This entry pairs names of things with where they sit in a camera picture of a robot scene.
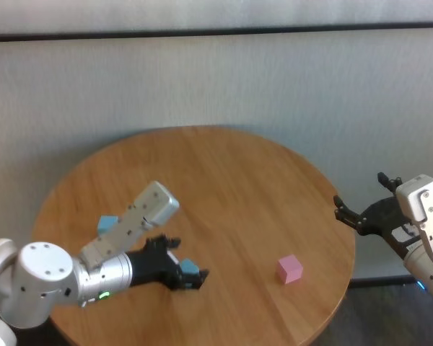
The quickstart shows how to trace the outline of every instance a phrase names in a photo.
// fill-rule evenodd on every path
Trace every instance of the metal cylinder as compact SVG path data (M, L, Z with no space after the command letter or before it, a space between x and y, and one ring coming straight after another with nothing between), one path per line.
M87 270L79 260L74 260L74 274L77 281L78 301L93 302L100 297L126 290L132 278L131 263L124 253L109 259L100 267Z
M0 317L16 328L42 324L72 269L72 258L62 248L44 242L26 245L13 270L0 278Z
M406 255L404 266L433 296L433 262L422 243Z

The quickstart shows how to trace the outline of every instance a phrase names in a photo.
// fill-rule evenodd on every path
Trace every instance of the white robot link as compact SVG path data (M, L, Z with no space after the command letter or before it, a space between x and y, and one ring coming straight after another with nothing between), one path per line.
M47 320L55 305L105 299L132 286L160 282L170 290L199 289L208 270L188 274L171 252L178 238L147 239L138 251L126 252L146 231L161 226L179 208L158 182L151 183L109 232L71 257L55 244L35 242L20 251L0 239L0 346L15 346L8 326L33 328Z
M336 219L359 235L381 236L417 283L433 295L433 178L421 174L403 183L382 172L377 177L393 196L372 204L362 214L351 211L335 196Z

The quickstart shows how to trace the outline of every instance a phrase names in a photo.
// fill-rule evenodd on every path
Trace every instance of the wood grain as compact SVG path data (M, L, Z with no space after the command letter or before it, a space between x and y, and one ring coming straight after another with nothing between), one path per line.
M149 235L179 236L177 256L210 276L200 291L150 284L85 309L58 307L51 317L74 344L305 345L325 328L351 277L354 235L335 221L335 190L316 168L248 133L171 128L108 146L55 187L33 239L78 254L98 218L122 213L152 180L181 209ZM282 285L276 261L288 254L304 273Z

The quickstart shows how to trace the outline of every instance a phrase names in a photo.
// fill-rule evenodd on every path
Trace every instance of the pink cube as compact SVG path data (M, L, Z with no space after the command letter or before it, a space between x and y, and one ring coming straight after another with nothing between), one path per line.
M291 254L282 257L277 263L277 273L284 284L291 283L302 277L303 266L298 259Z

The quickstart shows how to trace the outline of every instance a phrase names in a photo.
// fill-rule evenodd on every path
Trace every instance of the floor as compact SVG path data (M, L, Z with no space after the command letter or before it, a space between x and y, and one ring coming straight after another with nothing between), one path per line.
M50 322L18 331L18 346L68 346ZM349 289L312 346L433 346L433 298L415 284Z

